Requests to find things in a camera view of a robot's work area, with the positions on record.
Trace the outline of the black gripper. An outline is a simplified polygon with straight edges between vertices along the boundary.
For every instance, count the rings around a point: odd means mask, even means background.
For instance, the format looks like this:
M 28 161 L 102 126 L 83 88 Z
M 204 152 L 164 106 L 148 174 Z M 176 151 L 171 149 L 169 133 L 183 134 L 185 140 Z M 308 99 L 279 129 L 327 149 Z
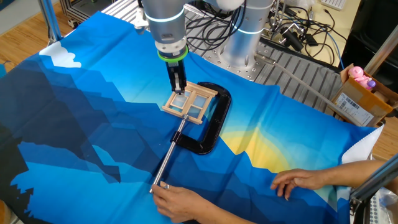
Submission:
M 169 74 L 171 90 L 177 95 L 184 94 L 186 87 L 186 73 L 183 60 L 166 62 L 165 64 Z

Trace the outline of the person's left hand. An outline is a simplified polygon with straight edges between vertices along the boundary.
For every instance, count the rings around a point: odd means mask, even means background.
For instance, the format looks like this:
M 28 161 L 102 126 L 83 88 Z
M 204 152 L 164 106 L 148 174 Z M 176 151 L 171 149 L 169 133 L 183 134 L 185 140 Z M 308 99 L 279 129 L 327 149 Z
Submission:
M 173 223 L 195 220 L 199 223 L 218 223 L 214 205 L 197 193 L 180 187 L 151 187 L 157 211 Z

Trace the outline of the person's right hand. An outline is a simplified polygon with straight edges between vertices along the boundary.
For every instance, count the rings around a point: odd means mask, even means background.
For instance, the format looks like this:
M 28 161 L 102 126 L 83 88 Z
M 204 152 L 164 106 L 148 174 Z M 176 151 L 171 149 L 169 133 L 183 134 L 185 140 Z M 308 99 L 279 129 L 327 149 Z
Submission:
M 292 169 L 279 172 L 271 183 L 271 189 L 277 191 L 278 197 L 288 200 L 296 187 L 317 190 L 325 185 L 326 181 L 319 170 Z

